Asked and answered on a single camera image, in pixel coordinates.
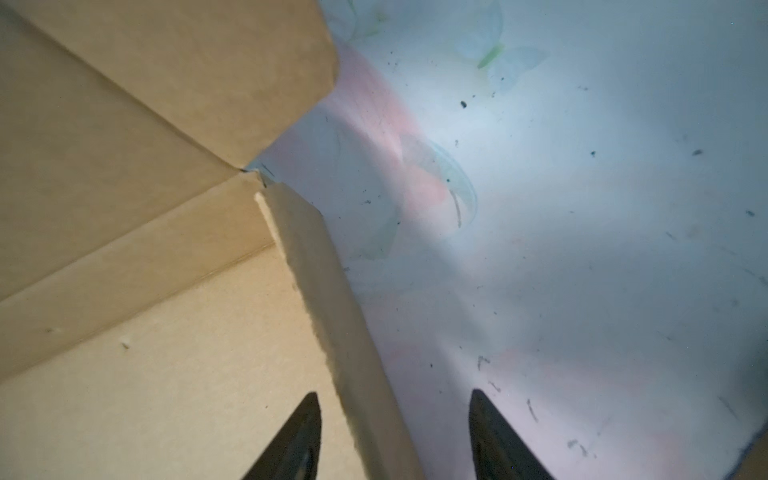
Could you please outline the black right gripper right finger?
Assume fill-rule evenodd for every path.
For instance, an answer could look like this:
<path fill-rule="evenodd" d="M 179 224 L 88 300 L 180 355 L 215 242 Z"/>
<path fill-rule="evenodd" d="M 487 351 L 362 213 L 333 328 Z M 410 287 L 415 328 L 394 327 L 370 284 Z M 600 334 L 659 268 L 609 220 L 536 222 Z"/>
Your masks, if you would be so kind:
<path fill-rule="evenodd" d="M 468 424 L 478 480 L 553 480 L 510 423 L 480 389 L 471 392 Z"/>

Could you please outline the brown cardboard box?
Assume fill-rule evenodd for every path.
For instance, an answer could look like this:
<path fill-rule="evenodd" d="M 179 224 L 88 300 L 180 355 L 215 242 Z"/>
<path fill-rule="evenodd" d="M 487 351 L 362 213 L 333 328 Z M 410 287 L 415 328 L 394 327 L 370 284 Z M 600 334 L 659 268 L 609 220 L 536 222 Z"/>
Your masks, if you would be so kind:
<path fill-rule="evenodd" d="M 768 433 L 760 433 L 743 452 L 738 465 L 729 474 L 729 480 L 767 480 L 768 479 Z"/>

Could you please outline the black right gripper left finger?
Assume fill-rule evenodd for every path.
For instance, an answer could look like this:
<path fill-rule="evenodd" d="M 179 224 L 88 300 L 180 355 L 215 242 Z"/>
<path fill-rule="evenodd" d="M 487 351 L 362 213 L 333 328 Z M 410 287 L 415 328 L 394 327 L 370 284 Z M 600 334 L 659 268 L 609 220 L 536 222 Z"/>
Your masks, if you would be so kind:
<path fill-rule="evenodd" d="M 321 433 L 322 417 L 318 395 L 309 392 L 242 479 L 316 479 Z"/>

